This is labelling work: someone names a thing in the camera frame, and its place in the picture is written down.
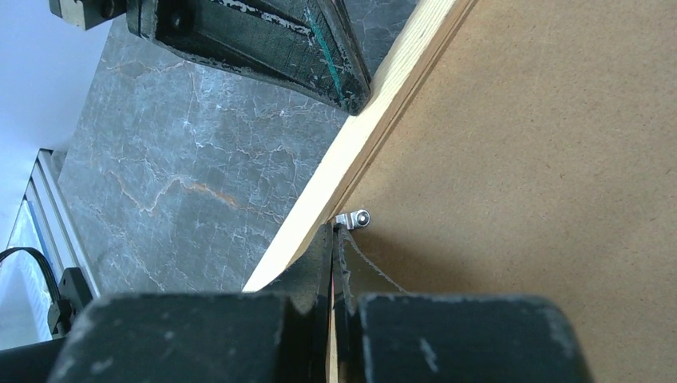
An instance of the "wooden plank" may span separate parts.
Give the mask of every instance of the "wooden plank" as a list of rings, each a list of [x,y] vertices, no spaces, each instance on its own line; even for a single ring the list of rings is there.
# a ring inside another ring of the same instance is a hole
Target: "wooden plank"
[[[374,95],[346,120],[244,286],[256,291],[306,249],[363,172],[475,0],[421,0],[374,75]]]

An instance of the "scratch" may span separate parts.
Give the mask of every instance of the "scratch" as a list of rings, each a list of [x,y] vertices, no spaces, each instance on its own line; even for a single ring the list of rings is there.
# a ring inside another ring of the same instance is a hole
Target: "scratch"
[[[437,354],[433,351],[433,348],[430,347],[430,343],[424,338],[421,338],[421,351],[423,352],[423,357],[426,359],[426,363],[428,363],[428,367],[430,367],[430,371],[438,373],[440,369],[437,367],[437,363],[435,363]]]
[[[276,24],[278,26],[282,26],[284,28],[287,28],[297,34],[302,34],[304,36],[311,36],[311,30],[308,29],[306,26],[302,26],[299,23],[295,22],[292,19],[286,19],[278,14],[271,14],[268,12],[265,12],[263,10],[260,10],[258,8],[255,8],[254,6],[251,6],[249,4],[245,4],[244,2],[238,2],[237,0],[212,0],[212,2],[215,2],[216,4],[219,4],[221,6],[226,6],[232,10],[238,10],[239,12],[242,12],[244,14],[249,14],[251,16],[256,16],[258,18],[261,18],[262,20],[266,22],[271,22],[273,24]]]
[[[381,269],[379,269],[373,262],[371,262],[371,261],[370,261],[370,260],[369,260],[369,259],[368,259],[368,258],[367,258],[360,250],[359,250],[358,245],[357,245],[357,243],[355,243],[355,240],[353,239],[353,237],[352,237],[351,235],[345,234],[345,232],[344,232],[345,230],[346,230],[346,229],[343,228],[343,229],[340,231],[341,236],[342,236],[342,240],[347,240],[347,241],[350,243],[350,245],[353,247],[353,250],[354,250],[355,252],[357,252],[357,253],[360,255],[360,257],[362,257],[362,259],[363,259],[367,264],[369,264],[369,266],[371,266],[374,270],[376,270],[376,272],[379,273],[383,278],[385,278],[388,282],[392,283],[393,286],[397,287],[402,293],[408,294],[409,292],[408,292],[407,290],[404,290],[404,289],[402,288],[402,286],[398,285],[393,279],[391,279],[388,275],[386,275],[386,273],[384,273],[383,271],[381,271]]]
[[[186,189],[194,191],[194,192],[208,193],[216,199],[220,199],[220,200],[224,201],[225,203],[227,203],[227,204],[229,204],[233,207],[237,207],[237,203],[235,202],[234,198],[232,198],[231,196],[226,195],[226,194],[224,194],[220,191],[212,190],[206,184],[190,184],[188,186],[184,185],[184,187]]]
[[[555,10],[555,4],[553,3],[551,10],[549,14],[553,14]],[[553,17],[548,18],[548,26],[545,28],[545,34],[544,37],[547,37],[547,34],[550,32],[550,28],[552,27],[552,20]],[[540,76],[543,74],[543,56],[545,54],[545,46],[550,45],[551,43],[549,41],[541,41],[540,42],[540,53],[538,55],[538,62],[536,63],[536,78],[534,79],[533,82],[533,91],[536,92],[536,88],[538,87],[538,81],[540,80]]]
[[[115,66],[106,67],[106,70],[111,71],[111,72],[117,72],[117,73],[121,74],[122,76],[129,77],[129,78],[132,78],[132,79],[136,79],[138,77],[141,77],[141,76],[148,74],[148,73],[151,73],[151,72],[154,72],[154,73],[168,72],[170,70],[177,69],[177,68],[180,68],[180,67],[186,65],[186,63],[190,64],[190,62],[188,62],[188,61],[181,60],[175,65],[167,66],[165,68],[160,69],[160,68],[156,68],[156,67],[152,67],[152,66],[147,66],[142,61],[129,61],[129,62],[120,63],[120,64],[115,65]],[[122,69],[124,67],[134,65],[134,64],[138,64],[142,68],[142,70],[141,70],[142,73],[140,73],[138,76],[132,76],[132,75],[129,75],[129,74],[123,72]]]
[[[167,339],[167,332],[164,330],[154,329],[143,324],[137,325],[137,328],[139,330],[144,330],[148,334],[154,334],[161,339],[170,342],[172,345],[172,351],[180,353],[184,357],[194,361],[197,365],[202,365],[202,367],[207,369],[210,377],[217,377],[220,381],[227,380],[229,378],[228,371],[220,364],[219,358],[214,358],[210,353],[206,353],[204,349],[200,349],[199,347],[195,347],[195,345],[188,345],[179,341],[179,339],[175,337],[173,333],[172,336]]]
[[[137,257],[135,257],[133,255],[128,255],[128,257],[130,257],[134,262],[136,262],[136,264],[139,266],[141,271],[144,274],[146,274],[148,279],[153,281],[157,285],[157,287],[160,288],[160,291],[165,292],[167,290],[164,287],[164,284],[162,282],[160,282],[159,280],[157,280],[156,275],[151,274],[150,270],[148,270],[148,267],[146,266],[146,263],[144,261],[138,259]]]
[[[329,69],[329,73],[331,74],[331,78],[334,80],[334,87],[336,88],[336,93],[338,93],[338,98],[343,101],[343,90],[341,89],[341,80],[339,79],[339,73],[336,71],[336,66],[334,64],[334,59],[331,57],[331,52],[329,50],[329,46],[327,45],[327,42],[324,41],[324,37],[322,36],[322,31],[319,29],[317,24],[315,24],[315,20],[313,20],[311,11],[306,8],[306,19],[309,21],[311,24],[311,29],[313,30],[313,33],[315,34],[315,39],[317,42],[320,44],[320,47],[322,48],[322,53],[324,54],[324,58],[327,60],[327,68]]]
[[[113,357],[109,357],[105,361],[95,361],[89,371],[92,375],[98,375],[106,371],[111,365],[113,365]]]

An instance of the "gray marble surface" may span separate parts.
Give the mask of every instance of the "gray marble surface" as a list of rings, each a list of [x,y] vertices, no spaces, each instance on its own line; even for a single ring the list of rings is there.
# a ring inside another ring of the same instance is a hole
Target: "gray marble surface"
[[[373,73],[415,0],[347,6]],[[59,176],[101,291],[240,290],[345,119],[115,20]]]
[[[63,164],[65,161],[65,157],[68,153],[67,152],[62,152],[59,150],[55,150],[52,152],[52,172],[54,173],[54,177],[59,177],[61,174],[61,170],[63,169]]]

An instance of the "white wall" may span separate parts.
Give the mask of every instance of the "white wall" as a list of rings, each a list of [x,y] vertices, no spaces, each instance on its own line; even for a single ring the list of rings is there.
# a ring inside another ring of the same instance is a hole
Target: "white wall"
[[[0,247],[5,248],[39,148],[65,149],[110,22],[84,32],[47,0],[0,1]]]

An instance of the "black strap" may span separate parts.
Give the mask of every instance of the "black strap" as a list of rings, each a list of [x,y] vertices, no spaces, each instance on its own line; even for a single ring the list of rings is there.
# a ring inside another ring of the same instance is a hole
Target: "black strap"
[[[47,282],[47,290],[49,290],[49,296],[52,297],[52,301],[56,302],[61,299],[61,294],[59,293],[59,287],[57,285],[57,280],[54,277],[54,272],[49,266],[47,258],[38,250],[32,247],[12,247],[0,253],[0,262],[4,261],[7,257],[16,253],[17,251],[25,251],[26,253],[33,256],[38,265],[40,266],[40,271],[45,277],[45,282]]]

